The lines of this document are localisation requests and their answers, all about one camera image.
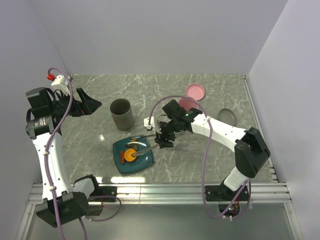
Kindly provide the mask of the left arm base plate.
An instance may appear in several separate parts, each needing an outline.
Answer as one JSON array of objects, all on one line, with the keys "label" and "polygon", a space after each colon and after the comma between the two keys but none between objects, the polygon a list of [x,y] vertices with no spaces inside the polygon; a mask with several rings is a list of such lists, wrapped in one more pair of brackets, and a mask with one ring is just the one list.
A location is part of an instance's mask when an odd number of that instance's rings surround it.
[{"label": "left arm base plate", "polygon": [[115,197],[117,196],[117,187],[116,186],[99,186],[98,190],[95,190],[90,194],[89,199],[93,201],[101,202],[115,202]]}]

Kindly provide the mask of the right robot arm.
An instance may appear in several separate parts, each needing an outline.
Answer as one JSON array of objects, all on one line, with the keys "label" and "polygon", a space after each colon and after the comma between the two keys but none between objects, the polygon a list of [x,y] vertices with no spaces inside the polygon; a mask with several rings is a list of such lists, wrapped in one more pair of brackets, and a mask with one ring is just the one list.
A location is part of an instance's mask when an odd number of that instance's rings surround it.
[{"label": "right robot arm", "polygon": [[238,128],[216,120],[208,116],[202,106],[186,110],[173,96],[169,99],[162,108],[169,121],[159,122],[150,115],[144,120],[144,126],[147,130],[155,129],[155,142],[160,148],[173,147],[176,134],[182,131],[208,137],[209,141],[229,148],[234,153],[235,166],[222,181],[220,193],[224,199],[232,200],[271,156],[261,132],[255,127]]}]

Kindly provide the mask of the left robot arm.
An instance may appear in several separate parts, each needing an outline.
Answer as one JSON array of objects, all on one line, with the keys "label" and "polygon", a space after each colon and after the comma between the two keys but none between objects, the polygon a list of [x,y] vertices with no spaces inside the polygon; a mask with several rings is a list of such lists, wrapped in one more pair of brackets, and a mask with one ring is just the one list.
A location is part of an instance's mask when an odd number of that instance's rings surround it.
[{"label": "left robot arm", "polygon": [[37,151],[42,175],[42,203],[36,205],[35,213],[54,228],[89,214],[89,201],[101,196],[101,188],[92,174],[70,184],[65,170],[60,121],[64,115],[91,115],[102,105],[82,88],[76,91],[80,100],[64,93],[55,97],[46,87],[26,93],[31,107],[26,114],[25,131]]}]

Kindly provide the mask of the brown shrimp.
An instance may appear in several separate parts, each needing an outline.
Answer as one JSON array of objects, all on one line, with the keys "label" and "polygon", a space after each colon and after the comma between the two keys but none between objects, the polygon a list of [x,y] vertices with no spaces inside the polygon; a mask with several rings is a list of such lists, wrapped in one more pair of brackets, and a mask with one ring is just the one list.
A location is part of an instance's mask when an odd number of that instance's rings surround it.
[{"label": "brown shrimp", "polygon": [[129,142],[125,146],[129,149],[134,149],[136,152],[139,150],[139,144],[135,142]]}]

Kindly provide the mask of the metal food tongs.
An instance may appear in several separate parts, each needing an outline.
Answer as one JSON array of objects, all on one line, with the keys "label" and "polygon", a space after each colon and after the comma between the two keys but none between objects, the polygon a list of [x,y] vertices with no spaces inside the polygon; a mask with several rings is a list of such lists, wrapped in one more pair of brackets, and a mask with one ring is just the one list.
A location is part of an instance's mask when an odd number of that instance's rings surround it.
[{"label": "metal food tongs", "polygon": [[[140,142],[140,140],[142,140],[142,139],[146,139],[146,138],[150,138],[150,137],[155,137],[156,136],[156,134],[151,134],[151,135],[140,135],[140,136],[135,136],[135,137],[130,137],[129,138],[129,140],[130,140],[130,142],[128,142],[128,143],[137,143],[137,144],[139,144],[139,146],[141,146],[142,145],[142,143]],[[138,150],[137,152],[136,152],[136,157],[139,157],[139,156],[142,156],[142,155],[144,155],[144,154],[146,154],[147,152],[149,152],[149,151],[151,151],[151,150],[153,150],[154,148],[157,148],[157,147],[159,147],[159,145],[158,144],[155,144],[155,145],[153,145],[153,146],[150,146],[150,147],[146,147],[146,148],[144,148],[143,150]]]}]

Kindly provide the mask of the orange round food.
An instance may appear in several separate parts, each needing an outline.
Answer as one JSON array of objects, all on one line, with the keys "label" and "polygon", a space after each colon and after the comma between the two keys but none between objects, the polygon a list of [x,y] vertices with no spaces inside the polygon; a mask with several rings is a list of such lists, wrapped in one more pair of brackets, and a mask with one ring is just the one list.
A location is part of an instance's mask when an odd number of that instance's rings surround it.
[{"label": "orange round food", "polygon": [[133,148],[129,148],[124,152],[124,158],[127,162],[133,162],[137,156],[136,151]]}]

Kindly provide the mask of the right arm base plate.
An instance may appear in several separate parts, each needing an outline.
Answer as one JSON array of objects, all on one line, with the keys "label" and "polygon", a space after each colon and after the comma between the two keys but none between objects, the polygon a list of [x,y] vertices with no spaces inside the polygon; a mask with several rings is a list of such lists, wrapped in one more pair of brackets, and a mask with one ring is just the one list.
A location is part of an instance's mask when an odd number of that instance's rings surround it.
[{"label": "right arm base plate", "polygon": [[[205,199],[207,202],[230,202],[240,190],[232,191],[225,185],[205,185]],[[237,201],[247,201],[249,199],[248,186],[245,185],[243,190],[240,192]]]}]

